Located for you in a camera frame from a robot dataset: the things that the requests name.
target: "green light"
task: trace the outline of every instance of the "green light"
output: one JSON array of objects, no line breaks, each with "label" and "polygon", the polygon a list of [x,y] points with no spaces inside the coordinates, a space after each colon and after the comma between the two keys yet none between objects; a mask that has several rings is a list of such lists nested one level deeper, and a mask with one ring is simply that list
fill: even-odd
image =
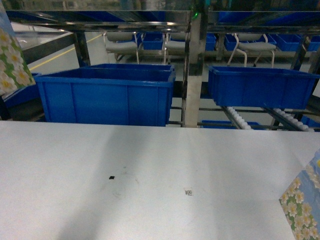
[{"label": "green light", "polygon": [[196,12],[195,14],[194,14],[194,16],[192,17],[192,19],[196,19],[197,17],[198,17],[198,12]]}]

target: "chair backrest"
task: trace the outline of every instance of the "chair backrest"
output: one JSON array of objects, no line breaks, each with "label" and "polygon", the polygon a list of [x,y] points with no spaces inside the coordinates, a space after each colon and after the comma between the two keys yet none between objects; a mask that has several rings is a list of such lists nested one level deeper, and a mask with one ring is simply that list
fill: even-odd
[{"label": "chair backrest", "polygon": [[173,32],[170,34],[172,40],[185,40],[186,33],[185,32]]},{"label": "chair backrest", "polygon": [[259,40],[262,34],[256,33],[239,33],[238,35],[239,41],[256,41]]},{"label": "chair backrest", "polygon": [[132,40],[132,32],[107,32],[106,38],[111,42],[130,41]]}]

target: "floral patterned box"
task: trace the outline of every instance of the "floral patterned box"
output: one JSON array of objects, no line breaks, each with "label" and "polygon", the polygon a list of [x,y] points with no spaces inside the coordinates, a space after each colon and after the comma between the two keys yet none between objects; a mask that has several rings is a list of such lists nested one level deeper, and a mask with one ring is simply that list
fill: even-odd
[{"label": "floral patterned box", "polygon": [[34,84],[35,80],[0,0],[0,96]]},{"label": "floral patterned box", "polygon": [[319,239],[320,149],[279,201],[296,240]]}]

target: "yellow floor line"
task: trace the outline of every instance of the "yellow floor line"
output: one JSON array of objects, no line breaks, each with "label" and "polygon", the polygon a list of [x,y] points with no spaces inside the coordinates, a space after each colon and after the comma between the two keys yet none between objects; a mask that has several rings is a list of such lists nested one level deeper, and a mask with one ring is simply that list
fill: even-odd
[{"label": "yellow floor line", "polygon": [[[101,36],[102,36],[102,34],[99,34],[98,36],[95,36],[95,37],[89,39],[89,40],[86,41],[86,42],[87,42],[87,43],[90,43],[91,41],[93,41],[93,40],[95,40],[95,39],[97,39],[97,38],[99,38],[99,37],[101,37]],[[67,50],[67,51],[64,51],[64,52],[58,54],[57,56],[54,56],[54,57],[52,57],[52,58],[50,58],[50,59],[48,59],[48,60],[46,60],[46,61],[44,61],[44,62],[42,62],[42,63],[39,63],[39,64],[36,65],[36,66],[31,67],[31,68],[30,68],[30,71],[32,71],[32,70],[34,70],[34,69],[36,69],[36,68],[38,68],[38,67],[40,67],[40,66],[42,66],[42,65],[44,65],[44,64],[47,64],[47,63],[51,62],[52,60],[55,60],[55,59],[61,57],[62,55],[65,55],[65,54],[67,54],[67,53],[69,53],[69,52],[71,52],[71,51],[73,51],[73,50],[75,50],[75,47],[73,47],[73,48],[71,48],[71,49],[69,49],[69,50]]]}]

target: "white flower pattern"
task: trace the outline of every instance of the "white flower pattern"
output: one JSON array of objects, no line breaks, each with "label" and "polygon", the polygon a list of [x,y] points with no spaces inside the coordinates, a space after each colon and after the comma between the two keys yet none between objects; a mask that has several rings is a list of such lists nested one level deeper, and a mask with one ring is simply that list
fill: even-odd
[{"label": "white flower pattern", "polygon": [[0,42],[1,42],[1,47],[9,47],[10,44],[12,43],[10,35],[5,31],[3,31],[1,28],[0,28]]},{"label": "white flower pattern", "polygon": [[300,178],[299,178],[299,177],[296,177],[296,178],[293,180],[293,186],[297,189],[297,188],[299,188],[300,185],[301,185]]},{"label": "white flower pattern", "polygon": [[286,204],[287,203],[287,200],[288,200],[288,194],[286,194],[286,193],[284,193],[284,194],[282,194],[282,196],[281,196],[281,202],[283,203],[283,204]]},{"label": "white flower pattern", "polygon": [[[0,0],[1,11],[5,10]],[[7,19],[2,24],[11,27]],[[34,83],[17,38],[0,27],[0,96]]]},{"label": "white flower pattern", "polygon": [[297,204],[301,204],[305,199],[305,194],[298,190],[295,193],[295,197],[294,198],[295,198],[295,201],[296,201]]},{"label": "white flower pattern", "polygon": [[4,72],[0,73],[0,89],[5,93],[17,90],[15,81],[11,77],[8,77]]},{"label": "white flower pattern", "polygon": [[284,214],[288,214],[288,205],[286,203],[281,204]]},{"label": "white flower pattern", "polygon": [[23,68],[12,71],[12,74],[15,76],[17,83],[25,86],[30,84],[30,77]]},{"label": "white flower pattern", "polygon": [[290,197],[293,197],[295,195],[295,192],[296,192],[295,186],[293,186],[293,184],[290,185],[288,190],[287,190],[287,192],[288,192],[288,195]]},{"label": "white flower pattern", "polygon": [[309,226],[309,224],[311,223],[310,215],[303,215],[301,217],[302,217],[303,224],[306,227]]},{"label": "white flower pattern", "polygon": [[8,50],[4,51],[4,54],[7,57],[7,62],[12,64],[15,69],[23,67],[23,58],[21,57],[21,53],[15,50],[12,46],[8,47]]},{"label": "white flower pattern", "polygon": [[[311,165],[305,168],[315,188],[320,188],[320,179]],[[290,224],[296,240],[319,240],[317,221],[312,215],[312,207],[305,201],[305,193],[299,190],[299,177],[295,178],[279,199],[286,220]]]},{"label": "white flower pattern", "polygon": [[292,216],[292,217],[295,217],[296,214],[297,214],[297,205],[293,202],[289,202],[288,204],[288,212],[289,212],[289,215]]},{"label": "white flower pattern", "polygon": [[304,236],[301,234],[301,231],[299,229],[297,229],[296,231],[293,231],[293,235],[296,240],[304,239]]},{"label": "white flower pattern", "polygon": [[310,227],[310,236],[313,237],[314,239],[319,237],[318,229],[316,227],[314,226]]},{"label": "white flower pattern", "polygon": [[7,69],[6,64],[4,61],[0,60],[0,72],[4,72]]},{"label": "white flower pattern", "polygon": [[286,220],[287,220],[288,224],[291,226],[292,225],[292,221],[290,220],[289,216],[286,216]]},{"label": "white flower pattern", "polygon": [[302,217],[296,215],[294,218],[294,227],[296,229],[302,230],[303,225],[304,225],[304,221],[303,221]]},{"label": "white flower pattern", "polygon": [[311,208],[309,203],[306,203],[306,202],[302,203],[301,208],[302,208],[302,214],[303,215],[309,216],[311,214],[312,208]]},{"label": "white flower pattern", "polygon": [[305,240],[309,240],[310,239],[310,229],[305,227],[304,229],[302,229],[302,235],[303,235],[303,238]]}]

